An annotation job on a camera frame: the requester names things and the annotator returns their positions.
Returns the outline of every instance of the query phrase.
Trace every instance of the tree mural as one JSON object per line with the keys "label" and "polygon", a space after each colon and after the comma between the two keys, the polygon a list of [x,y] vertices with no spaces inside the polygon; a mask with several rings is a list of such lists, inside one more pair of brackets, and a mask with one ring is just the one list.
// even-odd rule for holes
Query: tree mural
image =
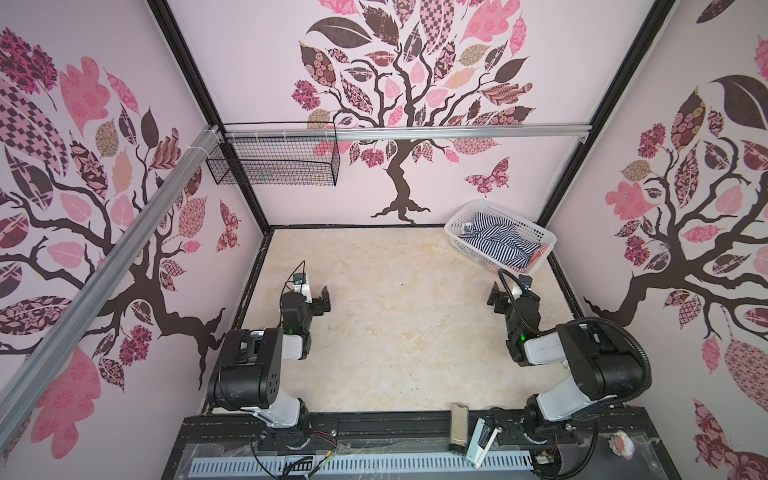
{"label": "tree mural", "polygon": [[[642,132],[642,158],[621,171],[631,184],[622,181],[605,196],[614,213],[628,220],[616,233],[634,267],[627,294],[615,311],[585,301],[599,316],[626,326],[649,289],[671,290],[664,306],[679,307],[680,328],[698,318],[707,328],[702,358],[710,371],[720,363],[720,344],[727,343],[729,373],[768,410],[768,354],[733,336],[740,329],[768,340],[768,148],[725,135],[739,131],[726,118],[758,131],[768,128],[768,88],[744,75],[713,83],[724,89],[725,117],[714,109],[707,113],[697,89],[669,128],[671,145],[662,124]],[[727,333],[710,321],[716,305]]]}
{"label": "tree mural", "polygon": [[[461,20],[455,18],[453,0],[421,0],[418,10],[416,0],[368,0],[359,7],[353,0],[320,3],[339,15],[360,15],[361,21],[324,18],[310,27],[306,43],[300,42],[302,62],[320,87],[318,91],[313,83],[299,80],[292,94],[302,108],[312,111],[310,128],[325,127],[322,122],[328,121],[341,127],[519,124],[534,110],[505,107],[533,88],[530,83],[511,83],[527,60],[514,58],[527,33],[522,15],[511,33],[507,20],[520,9],[519,0],[504,5],[502,0],[459,0],[464,15],[474,10],[463,31],[454,28]],[[338,48],[310,46],[317,34]],[[462,52],[458,58],[457,50]],[[324,102],[333,106],[319,108]],[[490,111],[488,103],[493,105]],[[492,138],[458,139],[452,148],[432,139],[361,141],[339,142],[339,151],[349,152],[350,164],[360,160],[374,168],[388,162],[386,173],[396,198],[373,217],[397,212],[400,220],[415,223],[407,212],[429,208],[411,199],[403,162],[432,162],[435,155],[459,162],[459,154],[478,154],[496,145]],[[473,183],[479,175],[466,180],[482,193],[506,184],[499,180],[506,176],[482,177],[485,183],[479,185]]]}

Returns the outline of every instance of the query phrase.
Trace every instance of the pink wall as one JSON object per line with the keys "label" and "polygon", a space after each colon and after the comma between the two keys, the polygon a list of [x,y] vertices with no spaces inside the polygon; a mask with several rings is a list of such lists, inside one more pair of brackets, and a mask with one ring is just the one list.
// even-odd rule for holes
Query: pink wall
{"label": "pink wall", "polygon": [[[420,125],[416,114],[422,107],[428,126],[462,115],[461,124],[474,124],[483,114],[510,108],[516,109],[514,114],[507,113],[510,121],[588,122],[650,4],[235,1],[228,2],[228,15],[212,15],[216,2],[193,0],[173,2],[173,8],[225,121],[302,121],[314,115],[316,120],[333,118],[337,124],[349,118],[349,127],[385,127]],[[339,35],[343,30],[334,29],[336,24],[362,33]],[[409,42],[414,32],[418,40]],[[300,42],[306,45],[304,50]],[[396,56],[397,45],[412,51],[416,43],[425,48],[424,62],[406,57],[383,60]],[[486,58],[496,48],[502,56],[483,75]],[[375,55],[377,65],[367,57],[374,52],[383,52]],[[317,67],[316,55],[322,59]],[[333,70],[325,84],[313,78],[317,70],[307,72],[307,62],[321,74],[324,68]],[[505,76],[515,62],[521,65],[519,72],[512,78]],[[430,80],[429,73],[437,65],[452,66],[438,67],[445,75]],[[366,79],[365,71],[371,73],[372,68],[378,75]],[[358,69],[357,78],[349,69]],[[487,83],[480,87],[481,81]],[[349,85],[346,91],[344,82]],[[428,83],[429,95],[434,97],[418,99]],[[363,100],[355,102],[354,97]],[[371,101],[370,107],[365,98]],[[477,111],[471,108],[475,102]],[[405,114],[396,120],[401,108]],[[495,122],[485,119],[485,123]],[[336,187],[259,185],[254,190],[274,224],[442,223],[470,200],[486,194],[489,200],[535,220],[574,138],[496,141],[499,145],[473,151],[448,140],[426,147],[421,141],[403,141],[398,143],[399,155],[392,158],[385,155],[387,141],[360,145],[361,153],[372,149],[369,162],[357,160],[354,154],[350,157],[357,147],[347,144],[341,149]],[[432,159],[414,158],[416,148],[426,148]],[[381,152],[381,161],[375,159],[376,151]],[[505,158],[508,181],[498,182],[492,172]]]}
{"label": "pink wall", "polygon": [[648,351],[636,403],[682,477],[768,478],[768,5],[708,3],[681,2],[550,228],[585,311]]}
{"label": "pink wall", "polygon": [[[141,0],[16,2],[2,21],[4,385],[204,121]],[[4,452],[0,475],[158,477],[181,419],[199,411],[260,237],[238,189],[216,186],[203,166]]]}

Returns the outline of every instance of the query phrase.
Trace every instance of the white basket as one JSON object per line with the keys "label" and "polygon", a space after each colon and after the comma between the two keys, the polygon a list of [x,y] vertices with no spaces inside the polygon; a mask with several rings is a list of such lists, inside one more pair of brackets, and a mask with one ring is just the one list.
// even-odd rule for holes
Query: white basket
{"label": "white basket", "polygon": [[[505,218],[515,224],[518,233],[521,237],[532,242],[540,243],[541,249],[537,250],[531,257],[531,261],[524,269],[519,269],[514,266],[504,265],[503,263],[494,260],[489,255],[486,255],[482,251],[474,248],[465,240],[459,237],[462,234],[462,225],[464,223],[471,223],[475,221],[475,214],[487,214],[494,217]],[[533,222],[529,222],[525,218],[519,217],[507,210],[504,207],[500,207],[497,204],[493,204],[487,200],[481,198],[473,200],[466,204],[456,215],[448,220],[445,224],[445,232],[448,234],[451,246],[459,252],[465,254],[467,257],[473,259],[475,262],[480,263],[482,266],[492,271],[498,272],[498,269],[504,268],[506,270],[513,270],[517,273],[524,273],[527,275],[536,271],[539,266],[547,261],[547,256],[552,251],[554,243],[558,241],[557,237],[551,231],[538,226]]]}

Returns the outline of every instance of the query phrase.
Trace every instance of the pink leaf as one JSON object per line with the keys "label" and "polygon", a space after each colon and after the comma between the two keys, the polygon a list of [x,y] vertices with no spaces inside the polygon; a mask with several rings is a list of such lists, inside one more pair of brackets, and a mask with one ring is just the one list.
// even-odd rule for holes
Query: pink leaf
{"label": "pink leaf", "polygon": [[76,222],[85,222],[91,216],[91,204],[77,195],[61,192],[61,205],[67,215]]}
{"label": "pink leaf", "polygon": [[85,249],[75,242],[60,242],[45,249],[53,261],[64,268],[76,268],[83,261]]}
{"label": "pink leaf", "polygon": [[80,135],[86,122],[106,118],[109,114],[104,108],[109,101],[109,90],[98,83],[96,61],[83,57],[81,65],[83,71],[67,65],[67,73],[61,73],[61,96]]}
{"label": "pink leaf", "polygon": [[508,0],[502,7],[502,0],[486,0],[469,19],[462,41],[475,37],[481,41],[492,41],[493,35],[499,35],[509,29],[507,18],[520,8],[520,0]]}
{"label": "pink leaf", "polygon": [[758,273],[768,276],[768,245],[760,248],[752,260],[752,265]]}
{"label": "pink leaf", "polygon": [[395,110],[392,111],[391,114],[389,114],[389,120],[386,122],[386,126],[392,127],[394,125],[397,125],[398,122],[400,122],[401,118],[402,118],[402,107],[397,107]]}
{"label": "pink leaf", "polygon": [[400,86],[391,78],[387,78],[384,82],[384,95],[387,98],[395,98],[400,95]]}
{"label": "pink leaf", "polygon": [[515,54],[523,47],[527,32],[528,27],[525,26],[523,16],[520,15],[515,22],[515,26],[512,27],[512,37],[509,39],[509,50],[512,52],[512,56],[515,56]]}
{"label": "pink leaf", "polygon": [[458,163],[458,155],[453,150],[445,150],[445,158],[447,158],[448,161]]}
{"label": "pink leaf", "polygon": [[116,225],[122,225],[127,227],[133,223],[136,215],[134,214],[134,206],[131,205],[131,201],[128,200],[128,195],[122,194],[112,205],[109,210],[109,216]]}
{"label": "pink leaf", "polygon": [[715,210],[726,215],[734,215],[741,208],[741,202],[744,196],[741,193],[741,187],[739,185],[733,185],[728,190],[725,190],[715,200]]}
{"label": "pink leaf", "polygon": [[448,91],[444,88],[439,88],[438,90],[432,90],[430,91],[427,96],[427,105],[429,105],[430,108],[437,108],[439,107],[442,102],[445,100],[445,96],[448,94]]}
{"label": "pink leaf", "polygon": [[701,227],[694,227],[686,233],[683,233],[683,237],[689,242],[702,243],[713,239],[721,231],[723,231],[723,229],[717,228],[714,225],[702,225]]}
{"label": "pink leaf", "polygon": [[182,245],[181,248],[187,253],[195,253],[197,252],[197,249],[200,248],[200,242],[190,240]]}
{"label": "pink leaf", "polygon": [[64,458],[78,442],[76,422],[93,415],[93,400],[101,396],[101,380],[93,361],[75,347],[67,369],[48,387],[35,406],[42,412],[30,440],[38,443],[53,435],[51,454]]}
{"label": "pink leaf", "polygon": [[411,85],[417,85],[424,81],[425,73],[424,73],[424,67],[422,67],[422,64],[420,61],[416,62],[416,65],[413,65],[413,68],[411,69]]}
{"label": "pink leaf", "polygon": [[701,356],[704,358],[707,368],[710,369],[710,373],[717,370],[717,366],[720,364],[720,346],[717,345],[715,336],[704,340],[701,346]]}

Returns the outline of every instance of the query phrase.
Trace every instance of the beige floor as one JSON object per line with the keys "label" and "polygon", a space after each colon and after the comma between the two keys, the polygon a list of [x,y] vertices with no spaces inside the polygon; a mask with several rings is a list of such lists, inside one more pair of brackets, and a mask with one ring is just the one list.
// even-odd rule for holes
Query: beige floor
{"label": "beige floor", "polygon": [[[306,360],[283,364],[280,388],[310,411],[521,408],[568,375],[515,364],[504,317],[485,305],[495,275],[453,250],[440,228],[277,230],[243,328],[275,326],[280,289],[306,260],[315,317]],[[548,263],[534,274],[542,328],[572,319]]]}

